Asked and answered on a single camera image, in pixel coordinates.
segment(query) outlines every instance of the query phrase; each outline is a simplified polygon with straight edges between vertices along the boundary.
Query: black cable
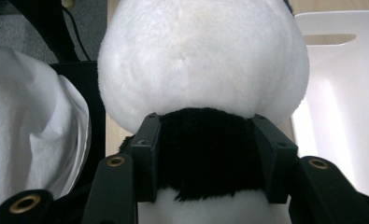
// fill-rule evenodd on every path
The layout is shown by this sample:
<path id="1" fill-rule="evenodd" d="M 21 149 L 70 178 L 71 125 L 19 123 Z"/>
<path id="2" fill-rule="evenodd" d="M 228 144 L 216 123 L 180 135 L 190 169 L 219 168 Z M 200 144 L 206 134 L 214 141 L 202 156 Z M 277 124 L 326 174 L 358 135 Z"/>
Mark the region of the black cable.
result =
<path id="1" fill-rule="evenodd" d="M 79 46 L 82 49 L 82 52 L 85 54 L 85 57 L 88 59 L 88 61 L 91 60 L 91 58 L 88 56 L 84 46 L 82 45 L 81 39 L 79 38 L 79 33 L 78 33 L 78 29 L 77 29 L 77 25 L 76 25 L 76 21 L 74 20 L 73 15 L 71 15 L 71 13 L 67 10 L 67 8 L 62 6 L 62 9 L 65 13 L 67 13 L 68 17 L 70 17 L 71 22 L 73 23 L 73 27 L 74 27 L 74 31 L 76 32 L 76 37 L 77 37 L 77 41 L 79 43 Z"/>

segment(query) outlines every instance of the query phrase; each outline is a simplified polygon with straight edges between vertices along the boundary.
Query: white fluffy fur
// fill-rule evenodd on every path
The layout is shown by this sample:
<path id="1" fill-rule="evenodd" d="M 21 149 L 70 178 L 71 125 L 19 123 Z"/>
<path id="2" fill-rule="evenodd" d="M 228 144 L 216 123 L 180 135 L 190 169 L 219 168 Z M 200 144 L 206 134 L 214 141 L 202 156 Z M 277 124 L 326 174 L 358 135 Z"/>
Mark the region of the white fluffy fur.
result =
<path id="1" fill-rule="evenodd" d="M 162 189 L 155 203 L 139 203 L 140 224 L 287 224 L 287 205 L 269 204 L 262 191 L 239 191 L 196 202 L 175 202 L 177 192 Z"/>
<path id="2" fill-rule="evenodd" d="M 282 0 L 121 0 L 99 74 L 107 112 L 133 133 L 183 107 L 279 124 L 304 97 L 308 59 Z"/>

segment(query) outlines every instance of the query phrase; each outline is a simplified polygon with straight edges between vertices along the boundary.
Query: stuffed animal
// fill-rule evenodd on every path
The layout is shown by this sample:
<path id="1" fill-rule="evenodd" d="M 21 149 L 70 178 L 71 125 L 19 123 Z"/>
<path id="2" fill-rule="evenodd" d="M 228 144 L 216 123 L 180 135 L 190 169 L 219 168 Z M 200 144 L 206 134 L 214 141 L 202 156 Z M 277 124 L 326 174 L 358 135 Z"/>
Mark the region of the stuffed animal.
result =
<path id="1" fill-rule="evenodd" d="M 121 0 L 98 64 L 121 127 L 162 116 L 159 191 L 138 205 L 140 224 L 289 222 L 265 198 L 245 125 L 278 125 L 305 95 L 305 43 L 284 1 Z"/>

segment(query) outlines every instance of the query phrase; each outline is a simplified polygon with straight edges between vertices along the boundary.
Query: white plastic container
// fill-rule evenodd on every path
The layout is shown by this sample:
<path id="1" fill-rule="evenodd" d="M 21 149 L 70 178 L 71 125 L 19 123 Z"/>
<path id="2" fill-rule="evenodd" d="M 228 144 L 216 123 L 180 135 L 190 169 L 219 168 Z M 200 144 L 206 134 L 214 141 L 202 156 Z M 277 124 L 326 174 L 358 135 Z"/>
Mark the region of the white plastic container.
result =
<path id="1" fill-rule="evenodd" d="M 303 35 L 355 35 L 340 45 L 308 47 L 310 79 L 292 116 L 300 156 L 334 162 L 369 195 L 369 11 L 305 13 Z"/>

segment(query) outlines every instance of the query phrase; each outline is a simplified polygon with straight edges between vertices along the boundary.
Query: wooden surface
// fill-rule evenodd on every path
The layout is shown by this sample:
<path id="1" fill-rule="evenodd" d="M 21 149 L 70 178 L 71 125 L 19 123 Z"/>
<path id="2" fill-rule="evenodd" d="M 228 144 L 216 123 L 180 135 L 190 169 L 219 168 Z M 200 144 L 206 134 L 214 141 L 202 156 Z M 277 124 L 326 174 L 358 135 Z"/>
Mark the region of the wooden surface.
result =
<path id="1" fill-rule="evenodd" d="M 119 0 L 107 0 L 107 21 L 117 7 Z M 369 0 L 290 0 L 294 14 L 316 11 L 339 11 L 339 10 L 369 10 Z M 350 36 L 311 36 L 306 39 L 308 44 L 326 44 L 345 42 Z M 291 137 L 292 129 L 289 120 L 281 125 L 281 130 Z M 118 152 L 118 147 L 125 136 L 132 135 L 123 130 L 109 116 L 106 118 L 106 154 Z"/>

